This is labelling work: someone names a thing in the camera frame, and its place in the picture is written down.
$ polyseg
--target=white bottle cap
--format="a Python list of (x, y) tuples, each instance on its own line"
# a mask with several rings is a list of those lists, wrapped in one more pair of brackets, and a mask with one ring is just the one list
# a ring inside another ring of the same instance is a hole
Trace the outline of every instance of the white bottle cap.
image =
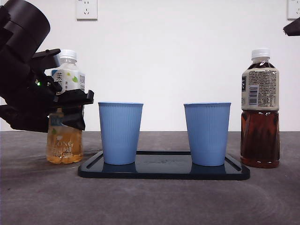
[(270, 58), (270, 49), (269, 48), (259, 48), (252, 51), (252, 58), (255, 59), (258, 57), (269, 57)]
[(72, 59), (77, 61), (77, 53), (69, 49), (61, 49), (60, 51), (61, 59)]

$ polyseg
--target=blue plastic cup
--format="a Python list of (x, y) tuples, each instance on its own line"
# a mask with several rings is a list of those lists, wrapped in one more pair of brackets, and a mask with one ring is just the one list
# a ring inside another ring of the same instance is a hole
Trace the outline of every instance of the blue plastic cup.
[(224, 164), (231, 103), (184, 104), (193, 163)]
[(107, 164), (135, 161), (143, 104), (99, 102), (103, 158)]

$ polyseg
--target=gray table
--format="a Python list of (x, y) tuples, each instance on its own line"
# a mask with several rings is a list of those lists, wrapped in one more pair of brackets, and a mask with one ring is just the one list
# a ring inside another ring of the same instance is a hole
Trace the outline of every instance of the gray table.
[[(45, 159), (46, 134), (1, 132), (2, 225), (300, 224), (300, 132), (281, 133), (281, 164), (244, 181), (85, 179)], [(84, 132), (87, 160), (101, 148)], [(239, 159), (240, 133), (227, 152)], [(186, 132), (141, 132), (140, 150), (188, 150)]]

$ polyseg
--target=electrical outlet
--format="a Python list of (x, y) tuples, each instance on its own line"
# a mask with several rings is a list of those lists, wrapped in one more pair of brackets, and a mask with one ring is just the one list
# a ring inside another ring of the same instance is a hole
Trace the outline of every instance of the electrical outlet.
[(287, 18), (298, 19), (300, 17), (300, 0), (287, 1)]
[(78, 20), (98, 19), (98, 0), (76, 0)]

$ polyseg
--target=iced tea bottle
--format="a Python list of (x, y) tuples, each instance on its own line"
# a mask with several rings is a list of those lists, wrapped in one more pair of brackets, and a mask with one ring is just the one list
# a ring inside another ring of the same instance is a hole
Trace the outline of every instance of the iced tea bottle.
[[(57, 94), (74, 89), (84, 91), (85, 77), (76, 65), (76, 52), (61, 50), (60, 62), (61, 66), (52, 70), (54, 81), (62, 86), (62, 91)], [(63, 116), (62, 109), (49, 115), (47, 160), (56, 164), (79, 162), (83, 157), (82, 131), (63, 125)]]
[(253, 63), (242, 75), (240, 157), (258, 168), (279, 165), (279, 71), (269, 59), (269, 49), (253, 50)]

